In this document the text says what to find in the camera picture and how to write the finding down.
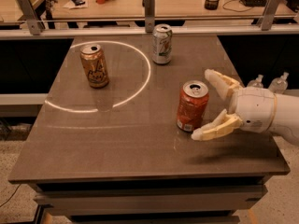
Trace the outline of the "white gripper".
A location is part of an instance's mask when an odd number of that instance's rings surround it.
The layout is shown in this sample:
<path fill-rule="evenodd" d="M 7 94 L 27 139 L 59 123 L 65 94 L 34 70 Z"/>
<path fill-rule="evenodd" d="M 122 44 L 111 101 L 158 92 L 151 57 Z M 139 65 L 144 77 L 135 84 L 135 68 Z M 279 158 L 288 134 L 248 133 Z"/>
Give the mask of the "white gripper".
<path fill-rule="evenodd" d="M 216 89 L 222 100 L 231 97 L 229 113 L 223 109 L 208 124 L 192 132 L 195 141 L 223 137 L 240 128 L 243 131 L 263 133 L 274 118 L 276 96 L 268 89 L 246 87 L 239 81 L 213 70 L 205 71 L 205 79 Z"/>

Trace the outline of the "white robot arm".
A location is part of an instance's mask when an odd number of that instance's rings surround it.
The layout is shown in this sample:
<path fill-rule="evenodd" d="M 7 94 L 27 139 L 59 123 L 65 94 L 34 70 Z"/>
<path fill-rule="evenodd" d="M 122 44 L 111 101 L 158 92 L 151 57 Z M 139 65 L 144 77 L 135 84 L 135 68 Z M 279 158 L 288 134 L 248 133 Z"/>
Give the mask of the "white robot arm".
<path fill-rule="evenodd" d="M 299 146 L 299 97 L 243 87 L 232 77 L 212 69 L 205 71 L 205 78 L 222 100 L 230 97 L 231 101 L 228 110 L 223 109 L 212 122 L 192 132 L 193 140 L 207 141 L 240 129 L 275 133 Z"/>

